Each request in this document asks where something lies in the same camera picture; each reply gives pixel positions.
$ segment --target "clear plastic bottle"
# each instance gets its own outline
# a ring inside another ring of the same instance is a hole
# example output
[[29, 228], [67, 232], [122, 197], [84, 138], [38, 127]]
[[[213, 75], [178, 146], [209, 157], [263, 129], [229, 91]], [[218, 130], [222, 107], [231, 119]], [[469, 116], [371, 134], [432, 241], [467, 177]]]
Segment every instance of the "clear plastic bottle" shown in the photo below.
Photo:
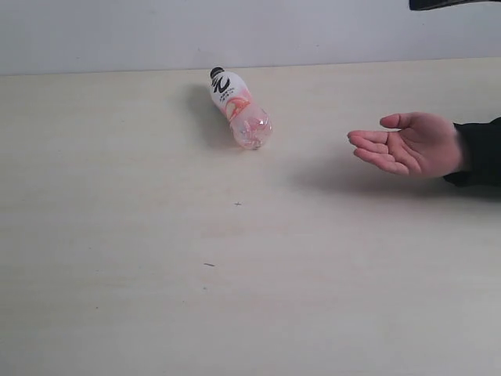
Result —
[[245, 149], [257, 150], [272, 134], [269, 116], [252, 100], [243, 79], [217, 67], [211, 72], [211, 97], [226, 116], [235, 140]]

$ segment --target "black sleeve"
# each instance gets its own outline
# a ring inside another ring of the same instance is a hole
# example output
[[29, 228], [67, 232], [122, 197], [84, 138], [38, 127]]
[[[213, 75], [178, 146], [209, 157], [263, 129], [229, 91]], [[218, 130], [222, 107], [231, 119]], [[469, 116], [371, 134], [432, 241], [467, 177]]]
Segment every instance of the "black sleeve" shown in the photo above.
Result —
[[501, 117], [488, 124], [456, 124], [470, 158], [469, 172], [444, 176], [456, 186], [501, 186]]
[[467, 2], [501, 2], [501, 0], [409, 0], [410, 10], [431, 10]]

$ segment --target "bottle cap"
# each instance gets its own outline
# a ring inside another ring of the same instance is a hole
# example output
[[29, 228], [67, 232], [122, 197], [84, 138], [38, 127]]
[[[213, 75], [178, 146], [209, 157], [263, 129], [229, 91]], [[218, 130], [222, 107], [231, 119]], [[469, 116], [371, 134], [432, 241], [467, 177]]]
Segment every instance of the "bottle cap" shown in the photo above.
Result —
[[220, 74], [221, 72], [224, 72], [224, 71], [225, 70], [222, 69], [221, 67], [214, 68], [213, 70], [211, 70], [211, 78], [216, 77], [218, 74]]

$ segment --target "white table surface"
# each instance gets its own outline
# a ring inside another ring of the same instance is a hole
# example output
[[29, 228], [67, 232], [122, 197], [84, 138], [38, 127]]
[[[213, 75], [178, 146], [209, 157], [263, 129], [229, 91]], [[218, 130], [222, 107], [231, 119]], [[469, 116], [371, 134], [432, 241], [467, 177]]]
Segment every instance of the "white table surface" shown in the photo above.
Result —
[[501, 194], [345, 135], [490, 121], [501, 60], [238, 72], [275, 125], [257, 152], [206, 71], [0, 78], [0, 374], [498, 375]]

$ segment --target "open palm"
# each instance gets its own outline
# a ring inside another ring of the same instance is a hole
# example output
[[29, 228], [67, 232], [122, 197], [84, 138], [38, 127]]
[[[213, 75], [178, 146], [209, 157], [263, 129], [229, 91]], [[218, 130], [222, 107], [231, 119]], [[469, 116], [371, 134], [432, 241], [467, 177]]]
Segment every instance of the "open palm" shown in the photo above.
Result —
[[383, 117], [385, 131], [353, 131], [354, 154], [365, 162], [397, 175], [424, 178], [461, 170], [465, 156], [454, 124], [438, 115], [394, 114]]

